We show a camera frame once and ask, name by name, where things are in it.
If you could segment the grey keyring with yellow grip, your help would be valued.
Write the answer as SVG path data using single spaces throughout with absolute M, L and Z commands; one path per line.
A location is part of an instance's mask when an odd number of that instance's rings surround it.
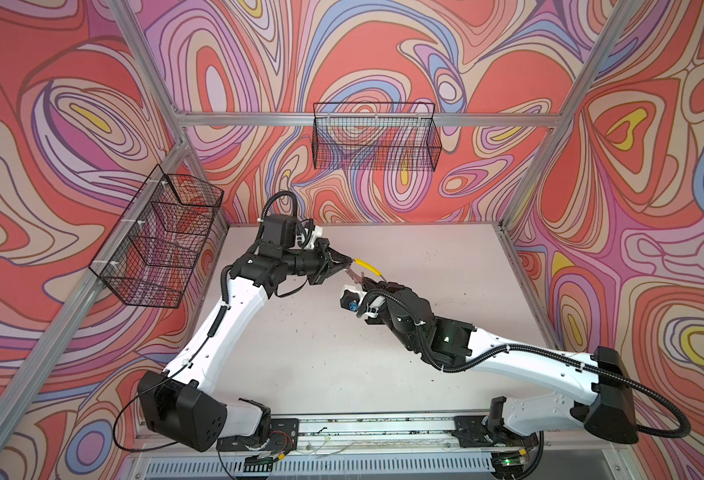
M 379 269 L 359 258 L 353 259 L 345 271 L 352 282 L 361 287 L 375 286 L 385 281 Z

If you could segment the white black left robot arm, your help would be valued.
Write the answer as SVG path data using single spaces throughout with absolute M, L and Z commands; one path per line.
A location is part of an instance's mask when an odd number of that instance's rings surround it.
M 220 277 L 221 298 L 190 342 L 164 368 L 140 380 L 137 400 L 153 433 L 199 452 L 218 440 L 269 440 L 271 410 L 254 400 L 213 395 L 220 370 L 248 323 L 290 276 L 320 285 L 354 264 L 321 228 L 290 215 L 262 219 L 254 242 Z

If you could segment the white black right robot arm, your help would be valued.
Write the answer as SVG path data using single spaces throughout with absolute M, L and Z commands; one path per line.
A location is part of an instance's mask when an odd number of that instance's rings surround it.
M 535 398 L 494 398 L 485 426 L 492 435 L 583 430 L 617 444 L 639 440 L 635 389 L 611 348 L 575 353 L 506 339 L 437 316 L 412 289 L 386 282 L 365 289 L 357 314 L 387 326 L 408 351 L 441 373 L 493 373 L 547 389 Z

